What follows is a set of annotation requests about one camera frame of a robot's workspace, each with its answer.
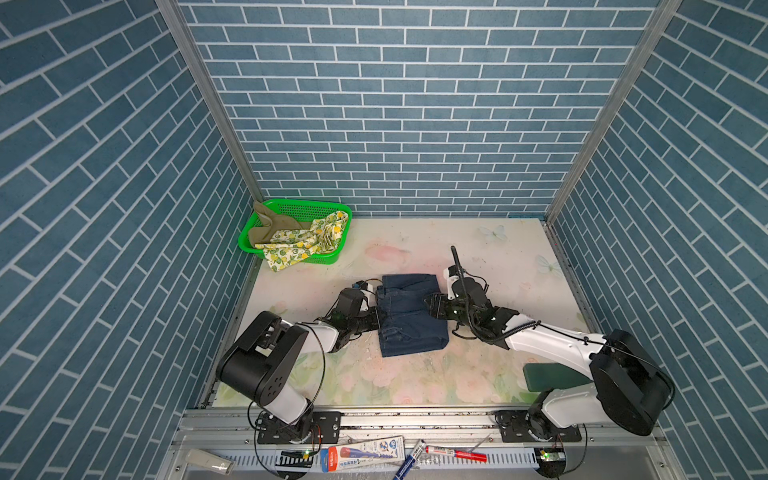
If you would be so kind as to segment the dark blue denim skirt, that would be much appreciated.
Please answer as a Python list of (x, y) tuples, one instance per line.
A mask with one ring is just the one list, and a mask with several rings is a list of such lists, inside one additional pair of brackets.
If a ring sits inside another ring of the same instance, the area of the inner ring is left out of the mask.
[(445, 320), (435, 318), (428, 300), (441, 294), (433, 274), (382, 276), (377, 287), (378, 338), (384, 358), (444, 349), (449, 343)]

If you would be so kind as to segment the yellow lemon print skirt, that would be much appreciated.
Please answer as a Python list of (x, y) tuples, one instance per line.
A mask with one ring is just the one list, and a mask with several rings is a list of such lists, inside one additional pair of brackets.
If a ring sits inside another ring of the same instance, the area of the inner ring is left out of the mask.
[(349, 215), (334, 211), (311, 222), (308, 230), (280, 230), (269, 243), (257, 244), (273, 272), (302, 263), (315, 255), (331, 254), (341, 244)]

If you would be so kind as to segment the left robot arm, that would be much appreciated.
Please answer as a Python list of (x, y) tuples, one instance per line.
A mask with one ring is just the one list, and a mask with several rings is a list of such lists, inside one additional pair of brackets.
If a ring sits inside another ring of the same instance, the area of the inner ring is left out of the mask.
[(299, 357), (336, 353), (379, 324), (376, 294), (366, 281), (343, 289), (326, 315), (312, 322), (291, 323), (263, 311), (223, 354), (216, 378), (285, 425), (298, 426), (314, 407), (289, 385)]

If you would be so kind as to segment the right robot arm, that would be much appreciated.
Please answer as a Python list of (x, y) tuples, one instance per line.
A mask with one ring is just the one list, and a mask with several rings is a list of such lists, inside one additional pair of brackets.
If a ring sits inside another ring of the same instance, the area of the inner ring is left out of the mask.
[(587, 378), (583, 385), (539, 394), (526, 414), (537, 439), (548, 441), (579, 424), (607, 422), (648, 436), (675, 396), (670, 376), (624, 330), (600, 335), (557, 328), (493, 305), (486, 287), (463, 276), (449, 277), (448, 288), (446, 294), (427, 296), (432, 316), (467, 327), (476, 340), (547, 358)]

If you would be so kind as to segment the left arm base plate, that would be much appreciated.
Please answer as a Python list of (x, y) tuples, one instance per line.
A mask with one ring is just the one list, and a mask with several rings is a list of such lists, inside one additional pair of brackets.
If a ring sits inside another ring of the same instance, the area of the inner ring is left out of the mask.
[(303, 415), (295, 424), (280, 420), (266, 411), (255, 421), (259, 444), (315, 444), (338, 443), (342, 414), (339, 411), (313, 411)]

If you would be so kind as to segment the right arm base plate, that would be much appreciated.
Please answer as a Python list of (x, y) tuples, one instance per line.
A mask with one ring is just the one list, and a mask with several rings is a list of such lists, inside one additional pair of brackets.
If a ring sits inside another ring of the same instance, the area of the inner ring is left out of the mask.
[(583, 440), (578, 427), (559, 428), (542, 415), (532, 415), (527, 410), (497, 410), (493, 414), (493, 420), (503, 443), (555, 443)]

